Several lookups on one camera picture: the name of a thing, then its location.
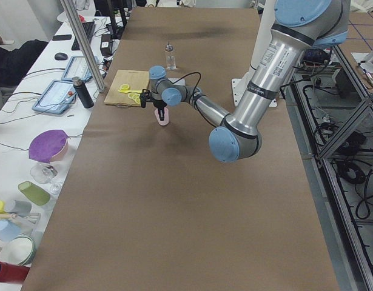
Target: aluminum rail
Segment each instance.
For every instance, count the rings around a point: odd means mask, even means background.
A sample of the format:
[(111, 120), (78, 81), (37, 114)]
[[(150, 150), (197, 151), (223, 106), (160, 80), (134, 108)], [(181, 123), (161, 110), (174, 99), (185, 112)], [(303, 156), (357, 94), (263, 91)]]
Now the aluminum rail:
[(79, 20), (76, 7), (74, 6), (72, 0), (61, 0), (61, 4), (66, 13), (67, 19), (69, 20), (69, 24), (73, 30), (73, 34), (78, 41), (80, 50), (82, 51), (82, 54), (84, 55), (84, 58), (88, 64), (89, 70), (92, 73), (92, 78), (95, 80), (97, 89), (100, 93), (102, 93), (106, 85), (99, 72), (95, 56), (93, 55), (84, 28), (82, 27), (81, 21)]

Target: computer mouse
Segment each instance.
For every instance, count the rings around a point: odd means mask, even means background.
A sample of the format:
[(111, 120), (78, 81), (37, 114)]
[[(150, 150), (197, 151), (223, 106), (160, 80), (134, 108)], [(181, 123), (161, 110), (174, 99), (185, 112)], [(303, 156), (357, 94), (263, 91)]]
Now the computer mouse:
[(65, 61), (67, 59), (67, 55), (65, 53), (56, 53), (54, 58), (57, 61)]

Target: black pants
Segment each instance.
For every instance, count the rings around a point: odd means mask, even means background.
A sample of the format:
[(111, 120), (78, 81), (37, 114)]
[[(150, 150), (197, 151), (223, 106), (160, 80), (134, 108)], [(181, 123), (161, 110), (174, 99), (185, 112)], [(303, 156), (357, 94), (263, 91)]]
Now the black pants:
[(46, 45), (44, 41), (27, 41), (21, 48), (10, 51), (0, 66), (0, 85), (18, 85)]

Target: glass bottle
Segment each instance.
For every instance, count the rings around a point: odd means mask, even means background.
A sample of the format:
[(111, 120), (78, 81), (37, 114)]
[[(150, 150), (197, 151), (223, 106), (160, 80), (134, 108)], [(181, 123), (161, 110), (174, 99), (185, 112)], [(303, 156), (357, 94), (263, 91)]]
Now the glass bottle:
[(175, 70), (175, 55), (174, 55), (174, 47), (170, 44), (170, 41), (167, 43), (164, 53), (166, 55), (166, 66), (169, 70)]

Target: wooden cutting board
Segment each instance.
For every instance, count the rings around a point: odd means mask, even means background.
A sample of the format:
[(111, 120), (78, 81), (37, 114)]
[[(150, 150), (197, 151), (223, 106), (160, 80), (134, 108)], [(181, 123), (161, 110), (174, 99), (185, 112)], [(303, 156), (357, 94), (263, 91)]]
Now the wooden cutting board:
[(140, 107), (140, 104), (137, 104), (134, 100), (128, 97), (128, 93), (121, 93), (118, 91), (120, 86), (123, 84), (128, 84), (130, 90), (147, 89), (149, 86), (149, 72), (118, 70), (104, 100), (104, 103), (107, 105), (129, 105)]

